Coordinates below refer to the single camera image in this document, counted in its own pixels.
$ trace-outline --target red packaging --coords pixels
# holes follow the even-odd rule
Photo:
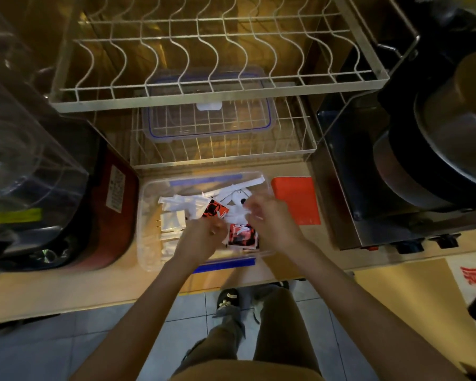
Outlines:
[[[204,211],[202,217],[207,218],[210,216],[218,216],[222,219],[228,212],[229,209],[227,207],[212,199]]]
[[[240,246],[243,248],[257,248],[257,232],[249,224],[229,225],[229,246]]]

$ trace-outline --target plastic container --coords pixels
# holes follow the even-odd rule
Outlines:
[[[158,203],[159,197],[172,197],[178,195],[195,195],[202,192],[213,191],[232,184],[246,182],[260,178],[261,172],[238,172],[219,175],[186,176],[170,179],[150,180],[141,188],[138,207],[137,245],[138,262],[146,271],[159,271],[162,269],[162,242],[160,240],[160,214],[162,205]],[[249,187],[254,192],[268,191],[272,188],[268,181]],[[195,272],[219,270],[250,266],[255,264],[257,256],[264,256],[270,251],[261,249],[261,235],[259,235],[259,250],[254,252],[229,251],[226,254],[213,255],[206,264],[199,266]]]
[[[266,77],[259,67],[248,67],[241,70],[229,70],[212,74],[211,82],[214,91],[267,88],[270,82],[247,80],[247,78]],[[184,75],[182,82],[201,83],[184,85],[184,93],[211,92],[208,75],[211,70],[193,70]],[[179,75],[160,74],[150,83],[159,84],[150,88],[151,95],[176,94],[180,92],[177,84]],[[236,79],[232,82],[219,80]],[[171,142],[172,140],[207,137],[211,135],[239,134],[269,129],[277,118],[275,102],[272,98],[251,99],[231,102],[211,102],[208,104],[182,104],[143,108],[141,118],[143,132],[152,141]]]

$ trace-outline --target red cutting board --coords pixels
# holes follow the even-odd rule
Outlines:
[[[272,179],[272,188],[275,197],[287,203],[298,225],[321,224],[311,177],[277,177]]]

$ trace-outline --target wire rack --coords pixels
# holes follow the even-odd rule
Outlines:
[[[275,99],[276,122],[271,129],[248,133],[213,135],[154,143],[143,132],[141,110],[133,109],[129,161],[135,169],[196,165],[256,159],[306,158],[316,148],[310,119],[298,96]]]
[[[351,51],[354,67],[341,72]],[[76,0],[49,99],[67,113],[370,90],[387,79],[346,0]]]

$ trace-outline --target tiled floor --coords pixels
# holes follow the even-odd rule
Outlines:
[[[373,381],[374,371],[309,282],[291,282],[326,381]],[[238,358],[252,359],[259,326],[250,291],[240,289],[247,338]],[[185,352],[219,323],[212,318],[218,292],[178,297],[138,377],[168,379]],[[99,345],[131,305],[63,314],[0,332],[0,380],[66,380]]]

